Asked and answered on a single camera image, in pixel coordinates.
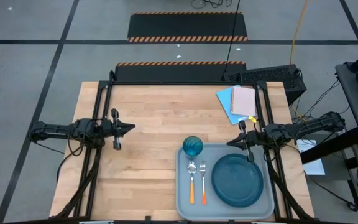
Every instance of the blue paper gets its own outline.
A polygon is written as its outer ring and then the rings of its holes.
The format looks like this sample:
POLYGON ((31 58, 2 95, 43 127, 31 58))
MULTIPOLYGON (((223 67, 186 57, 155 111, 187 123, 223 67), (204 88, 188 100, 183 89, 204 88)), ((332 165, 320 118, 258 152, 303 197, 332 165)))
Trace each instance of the blue paper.
POLYGON ((238 122, 242 120, 248 119, 248 116, 234 115, 231 113, 232 91, 233 91, 233 87, 227 88, 225 90, 217 91, 216 96, 218 96, 219 101, 221 102, 223 109, 230 120, 230 123, 233 125, 233 124, 238 124, 238 122))

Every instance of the blue cup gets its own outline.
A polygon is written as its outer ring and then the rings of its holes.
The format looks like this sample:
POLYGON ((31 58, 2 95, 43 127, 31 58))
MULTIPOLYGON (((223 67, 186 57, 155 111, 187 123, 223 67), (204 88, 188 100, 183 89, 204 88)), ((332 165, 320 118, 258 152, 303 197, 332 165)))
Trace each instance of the blue cup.
POLYGON ((203 142, 196 136, 189 136, 183 142, 183 150, 187 158, 192 160, 203 150, 203 142))

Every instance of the gray tray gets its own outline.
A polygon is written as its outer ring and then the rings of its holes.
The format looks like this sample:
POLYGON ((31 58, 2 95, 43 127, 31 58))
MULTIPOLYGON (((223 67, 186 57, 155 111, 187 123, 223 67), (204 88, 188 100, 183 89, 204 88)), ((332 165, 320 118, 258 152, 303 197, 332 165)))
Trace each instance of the gray tray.
POLYGON ((246 155, 245 151, 221 143, 204 144, 201 154, 193 160, 197 165, 194 176, 195 204, 190 204, 190 174, 187 172, 189 160, 181 147, 176 158, 176 207, 179 215, 187 220, 261 220, 271 216, 274 210, 272 185, 266 161, 263 159, 263 149, 258 147, 253 147, 252 152, 254 153, 255 163, 264 177, 264 189, 258 201, 246 208, 236 208, 224 203, 215 194, 211 182, 212 169, 222 156, 231 153, 246 155), (203 184, 200 173, 201 161, 206 162, 204 176, 207 205, 201 204, 203 184))

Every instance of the wooden table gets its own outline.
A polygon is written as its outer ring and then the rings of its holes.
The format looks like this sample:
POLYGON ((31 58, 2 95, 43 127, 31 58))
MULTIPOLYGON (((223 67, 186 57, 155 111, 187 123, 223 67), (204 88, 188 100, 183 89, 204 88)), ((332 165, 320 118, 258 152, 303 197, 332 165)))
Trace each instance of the wooden table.
MULTIPOLYGON (((74 121, 92 116, 97 86, 98 82, 82 83, 74 121)), ((121 151, 113 149, 112 138, 106 140, 91 218, 144 220, 146 215, 151 215, 152 220, 182 220, 175 208, 176 150, 190 135, 198 136, 203 142, 228 142, 237 137, 238 126, 230 125, 216 97, 218 90, 227 87, 113 86, 110 108, 117 108, 119 119, 136 124, 136 128, 121 139, 121 151)), ((268 93, 275 123, 291 123, 283 84, 268 83, 268 93)), ((268 124, 263 95, 260 98, 268 124)), ((250 121, 247 121, 247 129, 253 129, 250 121)), ((78 143, 72 142, 72 145, 75 147, 78 143)), ((305 212, 314 216, 299 153, 286 147, 281 150, 281 155, 289 191, 305 212)), ((71 157, 64 163, 51 215, 60 212, 77 190, 83 156, 84 153, 71 157)), ((276 189, 280 213, 285 217, 282 196, 276 189)), ((82 215, 85 214, 87 197, 86 192, 82 215)))

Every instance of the gray floor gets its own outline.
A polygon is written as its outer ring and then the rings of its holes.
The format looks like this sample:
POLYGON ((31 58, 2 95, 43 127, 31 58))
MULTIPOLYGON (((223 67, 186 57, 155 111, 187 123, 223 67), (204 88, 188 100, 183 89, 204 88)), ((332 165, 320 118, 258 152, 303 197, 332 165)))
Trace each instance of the gray floor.
MULTIPOLYGON (((220 7, 203 11, 235 11, 220 7)), ((346 1, 358 26, 358 0, 346 1)), ((59 40, 73 0, 0 0, 0 40, 59 40)), ((243 0, 240 10, 250 40, 291 40, 303 1, 243 0)), ((132 12, 194 11, 190 0, 80 0, 68 40, 125 40, 132 12)), ((357 40, 339 0, 312 0, 298 40, 357 40)), ((83 81, 106 79, 118 62, 225 60, 228 45, 65 45, 40 119, 70 123, 83 81)), ((34 113, 56 45, 0 44, 0 204, 34 113)), ((245 60, 247 68, 289 63, 290 45, 233 45, 231 60, 245 60)), ((358 45, 297 45, 294 63, 303 71, 308 91, 299 105, 305 112, 335 81, 334 66, 358 58, 358 45)), ((337 87, 313 111, 343 111, 347 101, 337 87)), ((351 111, 343 114, 347 127, 356 123, 351 111)), ((64 150, 64 141, 47 141, 64 150)), ((5 222, 47 218, 56 171, 63 156, 31 145, 5 222)), ((351 200, 346 182, 323 182, 351 200)), ((318 218, 358 223, 358 212, 308 183, 318 218)))

